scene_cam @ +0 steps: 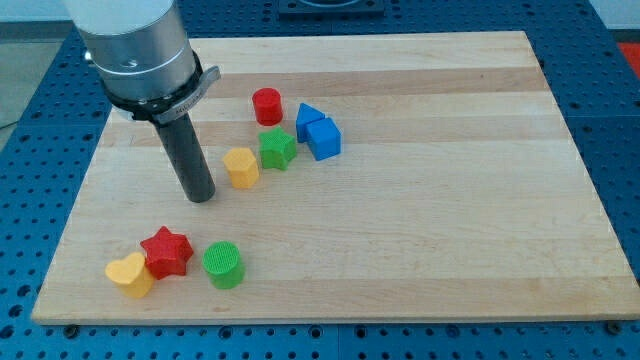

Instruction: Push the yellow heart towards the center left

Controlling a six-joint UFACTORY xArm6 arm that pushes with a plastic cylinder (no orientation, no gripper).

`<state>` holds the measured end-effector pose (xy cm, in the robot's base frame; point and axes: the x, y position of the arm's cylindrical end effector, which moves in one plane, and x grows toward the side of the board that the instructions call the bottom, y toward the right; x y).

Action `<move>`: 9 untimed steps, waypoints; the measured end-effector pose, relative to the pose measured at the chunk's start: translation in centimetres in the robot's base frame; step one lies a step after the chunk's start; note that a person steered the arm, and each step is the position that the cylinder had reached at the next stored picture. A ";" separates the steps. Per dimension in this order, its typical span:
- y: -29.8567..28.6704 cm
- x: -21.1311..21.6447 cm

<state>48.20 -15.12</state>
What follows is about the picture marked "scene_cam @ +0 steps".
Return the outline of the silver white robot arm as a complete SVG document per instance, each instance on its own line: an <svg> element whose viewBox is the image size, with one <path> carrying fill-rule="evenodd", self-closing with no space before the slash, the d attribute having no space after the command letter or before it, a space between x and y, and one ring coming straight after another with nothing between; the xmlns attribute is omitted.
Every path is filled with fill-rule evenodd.
<svg viewBox="0 0 640 360"><path fill-rule="evenodd" d="M220 79L203 69L175 0L64 0L111 103L137 121L167 124Z"/></svg>

